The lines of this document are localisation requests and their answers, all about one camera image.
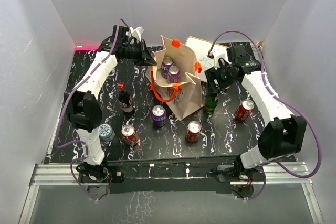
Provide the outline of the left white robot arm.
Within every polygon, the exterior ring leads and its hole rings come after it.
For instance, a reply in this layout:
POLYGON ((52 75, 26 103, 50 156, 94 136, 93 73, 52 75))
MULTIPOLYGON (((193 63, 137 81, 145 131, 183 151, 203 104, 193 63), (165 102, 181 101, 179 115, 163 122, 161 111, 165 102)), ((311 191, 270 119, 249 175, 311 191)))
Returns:
POLYGON ((102 165, 105 157, 99 140, 98 127, 102 110, 98 96, 110 72, 119 60, 133 60, 136 66, 155 66, 151 49, 141 38, 144 29, 115 25, 112 35, 102 41, 87 73, 72 91, 66 91, 65 115, 76 130, 84 149, 84 162, 93 165, 90 175, 96 181, 108 177, 108 168, 102 165))

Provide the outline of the beige canvas tote bag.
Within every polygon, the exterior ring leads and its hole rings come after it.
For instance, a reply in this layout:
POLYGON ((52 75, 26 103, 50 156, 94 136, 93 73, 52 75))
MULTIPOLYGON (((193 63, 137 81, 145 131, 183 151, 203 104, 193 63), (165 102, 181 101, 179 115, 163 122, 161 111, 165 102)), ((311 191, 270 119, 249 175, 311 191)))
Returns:
POLYGON ((168 105, 178 120, 199 110, 202 105, 202 85, 198 73, 202 71, 194 51, 178 40, 161 37, 163 49, 153 52, 156 66, 149 66, 145 76, 155 97, 168 105), (162 77, 163 59, 170 57, 180 70, 178 83, 162 77))

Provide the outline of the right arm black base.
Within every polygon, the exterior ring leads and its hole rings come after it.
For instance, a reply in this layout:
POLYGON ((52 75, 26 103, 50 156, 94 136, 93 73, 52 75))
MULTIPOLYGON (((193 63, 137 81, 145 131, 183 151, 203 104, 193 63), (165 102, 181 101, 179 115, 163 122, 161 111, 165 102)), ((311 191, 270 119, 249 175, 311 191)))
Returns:
POLYGON ((245 187, 256 182, 263 182, 266 178, 263 170, 244 169, 240 165, 218 165, 211 169, 209 175, 219 182, 241 184, 245 187))

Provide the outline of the green glass bottle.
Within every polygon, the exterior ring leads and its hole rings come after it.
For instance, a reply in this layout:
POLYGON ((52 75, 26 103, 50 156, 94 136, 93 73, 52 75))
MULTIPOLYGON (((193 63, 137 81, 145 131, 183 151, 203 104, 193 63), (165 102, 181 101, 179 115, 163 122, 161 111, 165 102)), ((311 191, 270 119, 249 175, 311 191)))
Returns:
POLYGON ((205 112, 214 113, 218 105, 218 92, 208 92, 205 96, 203 109, 205 112))

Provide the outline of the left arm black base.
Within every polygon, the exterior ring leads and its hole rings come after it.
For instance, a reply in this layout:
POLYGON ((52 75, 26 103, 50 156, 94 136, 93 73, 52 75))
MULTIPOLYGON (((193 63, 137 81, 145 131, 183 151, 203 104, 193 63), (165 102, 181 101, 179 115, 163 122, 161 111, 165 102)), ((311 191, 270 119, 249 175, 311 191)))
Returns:
POLYGON ((122 166, 90 165, 87 162, 76 167, 79 181, 82 183, 122 183, 124 182, 124 168, 122 166))

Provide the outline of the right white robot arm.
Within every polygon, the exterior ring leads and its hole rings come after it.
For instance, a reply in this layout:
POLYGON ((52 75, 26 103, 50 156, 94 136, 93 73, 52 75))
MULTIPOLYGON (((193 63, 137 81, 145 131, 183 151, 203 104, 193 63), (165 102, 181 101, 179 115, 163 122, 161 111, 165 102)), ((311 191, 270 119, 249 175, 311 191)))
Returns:
POLYGON ((227 58, 216 50, 208 52, 214 61, 214 65, 205 70, 208 85, 218 91, 239 81, 251 95, 266 125, 257 145, 236 157, 234 174, 240 180, 247 180, 255 167, 300 152, 307 123, 277 101, 275 94, 270 94, 272 88, 266 86, 266 74, 261 70, 260 61, 251 60, 244 46, 229 47, 226 55, 227 58))

